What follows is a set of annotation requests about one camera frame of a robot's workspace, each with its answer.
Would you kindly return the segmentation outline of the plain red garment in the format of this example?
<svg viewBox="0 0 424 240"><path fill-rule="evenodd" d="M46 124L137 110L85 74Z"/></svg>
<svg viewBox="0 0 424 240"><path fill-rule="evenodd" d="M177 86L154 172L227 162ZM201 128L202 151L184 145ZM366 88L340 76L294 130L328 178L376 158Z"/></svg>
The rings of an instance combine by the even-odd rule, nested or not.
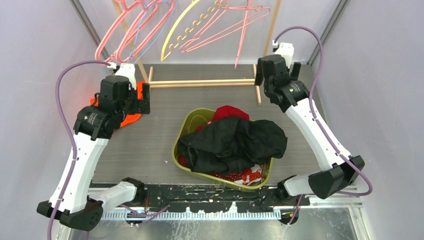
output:
<svg viewBox="0 0 424 240"><path fill-rule="evenodd" d="M228 117L239 117L247 121L250 120L250 116L247 113L230 105L218 107L216 110L199 108L193 110L184 121L180 137L199 131L212 122Z"/></svg>

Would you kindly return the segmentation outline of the black garment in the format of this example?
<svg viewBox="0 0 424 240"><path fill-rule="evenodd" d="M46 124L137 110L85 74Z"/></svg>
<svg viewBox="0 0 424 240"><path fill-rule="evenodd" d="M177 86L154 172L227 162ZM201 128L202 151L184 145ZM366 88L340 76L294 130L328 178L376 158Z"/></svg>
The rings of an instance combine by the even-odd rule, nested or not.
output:
<svg viewBox="0 0 424 240"><path fill-rule="evenodd" d="M177 150L192 172L228 175L281 159L287 144L273 121L230 116L181 137Z"/></svg>

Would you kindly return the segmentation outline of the pink hanger of red garment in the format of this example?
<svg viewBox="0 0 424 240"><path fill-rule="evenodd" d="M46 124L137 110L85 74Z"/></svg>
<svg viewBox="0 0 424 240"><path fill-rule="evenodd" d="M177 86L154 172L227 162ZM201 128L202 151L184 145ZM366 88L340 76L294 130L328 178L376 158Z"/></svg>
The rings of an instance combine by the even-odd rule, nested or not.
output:
<svg viewBox="0 0 424 240"><path fill-rule="evenodd" d="M247 28L247 21L248 21L251 5L252 5L252 0L247 0L244 18L243 18L243 22L241 26L241 35L240 35L239 45L238 45L237 54L236 54L236 60L234 63L235 69L237 68L239 60L240 60L240 55L243 48L243 43L244 43L244 38L245 38L246 28Z"/></svg>

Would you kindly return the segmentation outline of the yellow wooden hanger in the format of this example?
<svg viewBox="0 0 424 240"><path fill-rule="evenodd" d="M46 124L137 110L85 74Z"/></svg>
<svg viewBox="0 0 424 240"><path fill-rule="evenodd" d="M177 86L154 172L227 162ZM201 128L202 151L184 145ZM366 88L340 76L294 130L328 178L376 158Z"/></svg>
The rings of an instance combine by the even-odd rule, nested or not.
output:
<svg viewBox="0 0 424 240"><path fill-rule="evenodd" d="M188 40L190 34L216 12L222 1L210 0L206 6L202 6L202 3L202 0L192 0L176 18L161 47L161 62L177 51Z"/></svg>

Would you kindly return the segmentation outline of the red poppy floral skirt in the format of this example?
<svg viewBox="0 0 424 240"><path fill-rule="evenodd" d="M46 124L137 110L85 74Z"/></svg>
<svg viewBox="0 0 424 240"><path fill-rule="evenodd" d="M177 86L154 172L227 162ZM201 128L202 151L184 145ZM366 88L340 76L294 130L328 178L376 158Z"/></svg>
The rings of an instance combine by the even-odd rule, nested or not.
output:
<svg viewBox="0 0 424 240"><path fill-rule="evenodd" d="M251 186L262 182L263 166L255 164L253 167L230 175L230 181L239 185Z"/></svg>

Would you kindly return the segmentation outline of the pink hanger of dotted garment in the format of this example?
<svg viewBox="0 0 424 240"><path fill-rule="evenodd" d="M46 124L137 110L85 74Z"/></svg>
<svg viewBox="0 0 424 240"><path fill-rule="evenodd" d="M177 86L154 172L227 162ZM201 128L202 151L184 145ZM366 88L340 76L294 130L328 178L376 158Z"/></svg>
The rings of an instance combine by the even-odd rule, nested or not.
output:
<svg viewBox="0 0 424 240"><path fill-rule="evenodd" d="M207 22L179 47L178 50L180 53L189 53L198 50L237 32L240 32L241 37L247 0L242 5L231 4L229 0L221 1L222 3L218 5L216 12L207 19ZM267 17L271 12L269 6L255 4L253 0L249 10L244 40L248 26Z"/></svg>

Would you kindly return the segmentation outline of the dark red polka dot garment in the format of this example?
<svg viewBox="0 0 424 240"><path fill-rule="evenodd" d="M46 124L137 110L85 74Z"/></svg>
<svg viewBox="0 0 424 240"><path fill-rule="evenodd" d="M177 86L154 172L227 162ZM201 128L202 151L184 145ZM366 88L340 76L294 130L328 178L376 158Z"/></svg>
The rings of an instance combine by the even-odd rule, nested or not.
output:
<svg viewBox="0 0 424 240"><path fill-rule="evenodd" d="M220 173L210 173L209 174L212 177L216 177L219 179L223 179L230 182L236 182L236 181L245 181L246 177L242 172L232 172L229 174L220 174Z"/></svg>

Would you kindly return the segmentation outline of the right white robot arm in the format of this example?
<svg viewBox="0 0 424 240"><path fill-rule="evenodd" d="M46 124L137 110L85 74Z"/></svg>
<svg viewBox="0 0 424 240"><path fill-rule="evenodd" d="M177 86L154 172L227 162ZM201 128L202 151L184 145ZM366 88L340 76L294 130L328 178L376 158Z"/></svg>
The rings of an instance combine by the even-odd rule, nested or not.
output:
<svg viewBox="0 0 424 240"><path fill-rule="evenodd" d="M277 198L283 205L291 205L298 195L315 195L326 199L343 193L359 176L365 161L353 156L331 132L316 109L305 84L298 80L301 64L293 69L278 54L261 57L257 61L255 85L263 85L266 97L279 106L298 127L311 147L320 171L310 175L294 175L278 183Z"/></svg>

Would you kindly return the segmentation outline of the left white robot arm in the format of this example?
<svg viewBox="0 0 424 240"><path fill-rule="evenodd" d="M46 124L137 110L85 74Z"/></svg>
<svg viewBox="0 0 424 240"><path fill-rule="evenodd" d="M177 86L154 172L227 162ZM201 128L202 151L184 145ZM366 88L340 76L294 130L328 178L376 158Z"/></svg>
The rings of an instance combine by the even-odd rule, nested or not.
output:
<svg viewBox="0 0 424 240"><path fill-rule="evenodd" d="M49 200L38 204L37 213L71 229L89 232L104 212L124 203L141 206L147 197L145 184L131 177L99 193L89 194L88 190L112 134L133 123L135 115L149 113L149 83L131 83L120 75L103 79L94 103L77 114L72 136L75 145L59 185Z"/></svg>

